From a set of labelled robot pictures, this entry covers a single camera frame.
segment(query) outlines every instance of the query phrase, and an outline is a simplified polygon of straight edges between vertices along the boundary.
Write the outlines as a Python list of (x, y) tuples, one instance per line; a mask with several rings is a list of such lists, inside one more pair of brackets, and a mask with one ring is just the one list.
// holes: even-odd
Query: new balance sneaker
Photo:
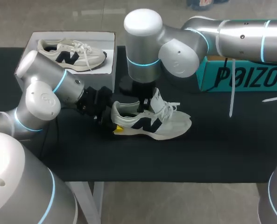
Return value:
[(79, 41), (60, 40), (47, 42), (39, 40), (37, 51), (66, 69), (75, 71), (88, 71), (101, 65), (106, 57), (106, 52), (92, 48)]
[(139, 102), (122, 104), (114, 102), (111, 109), (111, 120), (118, 125), (114, 134), (135, 135), (146, 134), (156, 140), (166, 140), (178, 137), (191, 127), (190, 116), (177, 111), (180, 103), (163, 101), (159, 90), (150, 102), (150, 109), (137, 112)]

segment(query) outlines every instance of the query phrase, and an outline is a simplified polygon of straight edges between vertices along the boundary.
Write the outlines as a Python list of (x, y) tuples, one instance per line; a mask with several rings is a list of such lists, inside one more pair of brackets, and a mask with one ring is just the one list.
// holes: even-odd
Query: white shoe box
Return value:
[[(113, 32), (34, 32), (27, 43), (20, 62), (30, 51), (37, 50), (37, 43), (40, 39), (58, 41), (64, 38), (86, 43), (91, 47), (102, 49), (107, 53), (105, 62), (97, 69), (84, 72), (76, 72), (71, 69), (67, 70), (83, 80), (85, 82), (85, 88), (90, 86), (98, 90), (102, 86), (106, 86), (114, 92), (117, 47), (115, 44), (115, 33)], [(23, 82), (17, 76), (16, 78), (19, 86), (23, 90)]]

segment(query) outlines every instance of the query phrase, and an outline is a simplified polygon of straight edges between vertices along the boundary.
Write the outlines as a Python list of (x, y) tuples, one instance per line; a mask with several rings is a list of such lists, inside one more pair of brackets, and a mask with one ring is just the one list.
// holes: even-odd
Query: black table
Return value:
[[(23, 49), (0, 48), (0, 111), (19, 103), (21, 90), (14, 71)], [(118, 48), (116, 95), (127, 75), (125, 48)], [(48, 132), (43, 162), (64, 181), (266, 182), (277, 165), (277, 101), (262, 103), (277, 92), (237, 92), (229, 118), (229, 92), (199, 93), (195, 76), (164, 74), (157, 82), (164, 100), (180, 102), (192, 117), (183, 136), (155, 141), (147, 136), (114, 136), (92, 118), (72, 110), (58, 116)], [(39, 154), (38, 139), (27, 147)]]

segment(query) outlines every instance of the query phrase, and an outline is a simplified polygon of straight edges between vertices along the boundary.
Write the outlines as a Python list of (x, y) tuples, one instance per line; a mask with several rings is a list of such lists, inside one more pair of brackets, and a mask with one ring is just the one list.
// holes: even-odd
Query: gray floor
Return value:
[[(194, 15), (277, 19), (277, 0), (230, 0), (210, 11), (185, 0), (0, 0), (0, 47), (24, 47), (33, 31), (104, 30), (124, 44), (123, 20), (151, 8), (174, 27)], [(105, 186), (103, 224), (257, 224), (256, 184), (131, 183)]]

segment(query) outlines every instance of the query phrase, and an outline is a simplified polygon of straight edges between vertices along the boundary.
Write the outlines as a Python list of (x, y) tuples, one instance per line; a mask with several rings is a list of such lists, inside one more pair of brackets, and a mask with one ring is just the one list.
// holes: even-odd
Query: table leg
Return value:
[(74, 192), (87, 222), (89, 224), (101, 224), (100, 214), (88, 182), (69, 182), (69, 186)]
[(96, 203), (96, 207), (100, 217), (102, 214), (103, 193), (104, 193), (104, 182), (95, 182), (92, 195)]

